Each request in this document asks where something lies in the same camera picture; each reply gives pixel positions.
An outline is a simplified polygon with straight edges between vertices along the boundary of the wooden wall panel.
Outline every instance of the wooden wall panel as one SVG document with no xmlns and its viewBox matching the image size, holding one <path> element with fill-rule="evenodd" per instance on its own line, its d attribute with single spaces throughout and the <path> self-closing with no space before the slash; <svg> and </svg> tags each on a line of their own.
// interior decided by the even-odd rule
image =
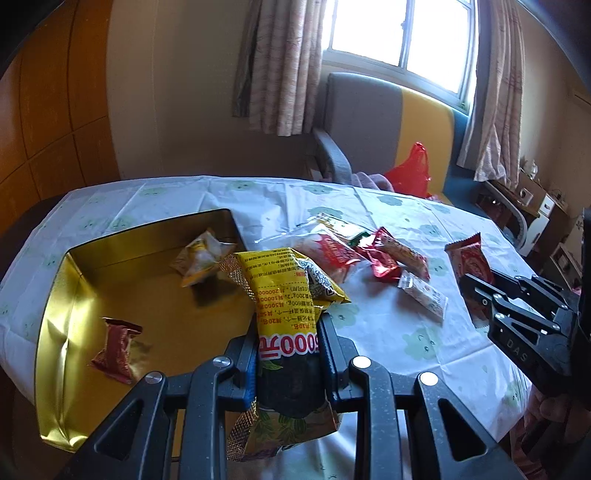
<svg viewBox="0 0 591 480">
<path fill-rule="evenodd" d="M 87 185 L 120 180 L 109 118 L 103 117 L 74 132 L 80 168 Z"/>
<path fill-rule="evenodd" d="M 72 25 L 68 93 L 74 130 L 107 115 L 106 45 L 113 0 L 79 0 Z"/>
<path fill-rule="evenodd" d="M 0 184 L 0 233 L 38 201 L 29 165 L 22 165 Z"/>
<path fill-rule="evenodd" d="M 22 49 L 20 104 L 29 158 L 72 131 L 67 59 L 76 3 L 67 0 L 55 10 Z"/>
<path fill-rule="evenodd" d="M 25 163 L 18 84 L 21 56 L 17 55 L 0 79 L 0 181 Z"/>
<path fill-rule="evenodd" d="M 85 186 L 72 134 L 35 155 L 31 171 L 41 200 Z"/>
</svg>

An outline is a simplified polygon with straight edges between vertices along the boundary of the patterned curtain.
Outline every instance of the patterned curtain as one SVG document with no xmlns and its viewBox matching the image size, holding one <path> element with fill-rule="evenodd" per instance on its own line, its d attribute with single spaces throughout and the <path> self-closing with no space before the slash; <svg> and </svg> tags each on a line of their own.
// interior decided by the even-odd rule
<svg viewBox="0 0 591 480">
<path fill-rule="evenodd" d="M 280 137 L 311 131 L 320 82 L 326 1 L 262 0 L 253 35 L 256 47 L 248 112 L 251 128 Z M 241 60 L 238 75 L 246 64 Z M 235 93 L 244 93 L 244 85 L 243 75 Z M 240 110 L 237 100 L 235 114 Z"/>
<path fill-rule="evenodd" d="M 480 4 L 486 4 L 481 9 L 480 25 L 490 31 L 488 84 L 483 101 L 478 101 L 477 86 L 476 104 L 458 165 L 474 168 L 476 181 L 499 180 L 515 189 L 519 182 L 524 65 L 521 21 L 515 0 L 484 0 Z M 471 151 L 478 153 L 472 157 Z"/>
</svg>

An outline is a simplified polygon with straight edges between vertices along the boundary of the screw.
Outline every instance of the screw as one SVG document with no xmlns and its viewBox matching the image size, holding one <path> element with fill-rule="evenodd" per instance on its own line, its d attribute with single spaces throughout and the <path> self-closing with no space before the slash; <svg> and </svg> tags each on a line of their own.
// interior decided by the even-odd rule
<svg viewBox="0 0 591 480">
<path fill-rule="evenodd" d="M 150 372 L 148 375 L 144 377 L 144 380 L 146 380 L 146 383 L 149 383 L 150 385 L 155 385 L 157 383 L 160 383 L 163 378 L 164 377 L 160 372 Z"/>
<path fill-rule="evenodd" d="M 352 362 L 357 368 L 367 368 L 371 365 L 371 360 L 366 356 L 356 356 Z"/>
<path fill-rule="evenodd" d="M 232 363 L 227 356 L 217 356 L 212 360 L 213 366 L 218 368 L 226 368 Z"/>
<path fill-rule="evenodd" d="M 433 372 L 424 372 L 418 376 L 421 383 L 428 387 L 432 387 L 433 385 L 437 385 L 439 378 Z"/>
</svg>

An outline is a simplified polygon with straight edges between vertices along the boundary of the open tin box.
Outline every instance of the open tin box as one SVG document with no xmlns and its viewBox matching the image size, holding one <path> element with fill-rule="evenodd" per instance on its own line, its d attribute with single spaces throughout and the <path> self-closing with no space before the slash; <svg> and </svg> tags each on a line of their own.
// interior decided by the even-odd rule
<svg viewBox="0 0 591 480">
<path fill-rule="evenodd" d="M 222 209 L 142 225 L 65 254 L 43 314 L 35 365 L 46 443 L 75 452 L 131 387 L 90 366 L 105 344 L 103 317 L 141 325 L 138 339 L 151 346 L 144 373 L 169 376 L 194 370 L 246 333 L 255 306 L 240 287 L 214 276 L 181 288 L 169 266 L 207 228 L 244 251 L 230 210 Z M 178 426 L 182 421 L 179 415 Z"/>
</svg>

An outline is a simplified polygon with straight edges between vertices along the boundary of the small white packet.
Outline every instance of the small white packet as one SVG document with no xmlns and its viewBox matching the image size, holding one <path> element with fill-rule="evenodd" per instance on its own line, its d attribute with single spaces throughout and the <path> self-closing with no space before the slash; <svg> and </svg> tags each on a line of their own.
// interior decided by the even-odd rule
<svg viewBox="0 0 591 480">
<path fill-rule="evenodd" d="M 398 282 L 398 288 L 403 289 L 427 310 L 433 312 L 438 319 L 443 321 L 447 308 L 447 297 L 439 293 L 427 282 L 405 270 Z"/>
</svg>

